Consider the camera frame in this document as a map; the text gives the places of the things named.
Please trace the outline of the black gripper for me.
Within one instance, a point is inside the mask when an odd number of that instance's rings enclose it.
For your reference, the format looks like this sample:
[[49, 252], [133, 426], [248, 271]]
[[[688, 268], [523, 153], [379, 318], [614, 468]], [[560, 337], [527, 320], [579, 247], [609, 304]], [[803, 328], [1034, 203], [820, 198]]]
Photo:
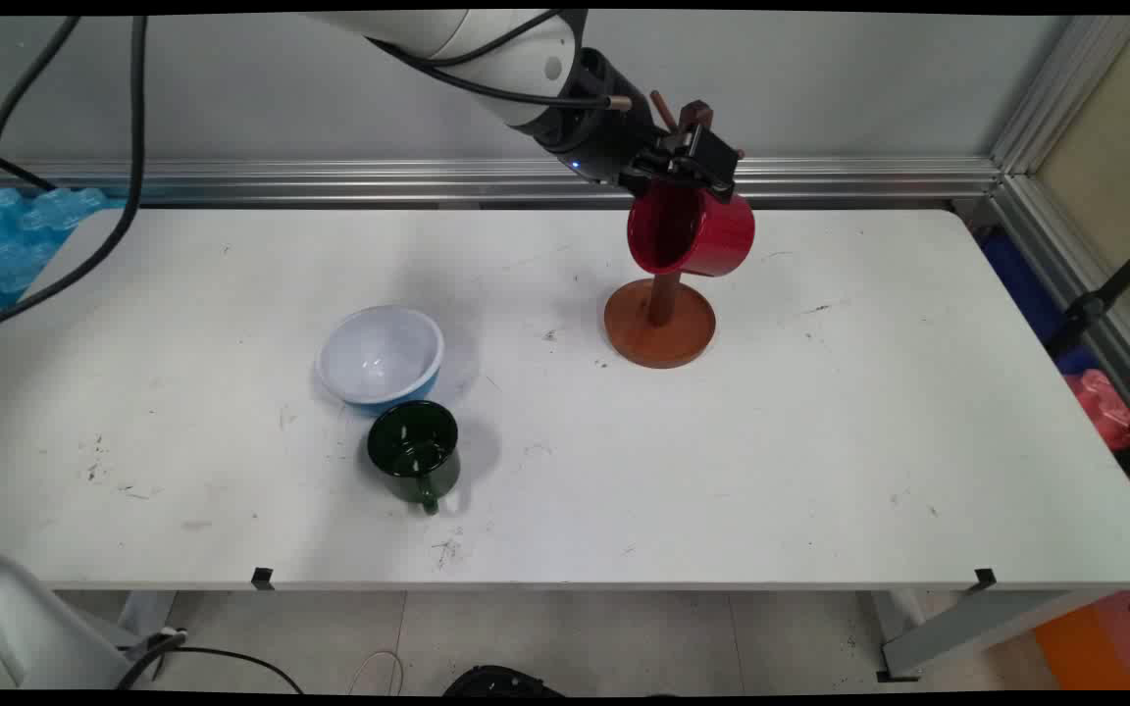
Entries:
[[580, 49], [565, 97], [627, 98], [631, 108], [548, 107], [529, 123], [529, 136], [557, 162], [591, 182], [625, 188], [645, 195], [654, 183], [707, 191], [719, 204], [734, 197], [734, 172], [740, 155], [704, 124], [683, 127], [678, 143], [664, 152], [668, 134], [657, 127], [647, 98], [605, 56]]

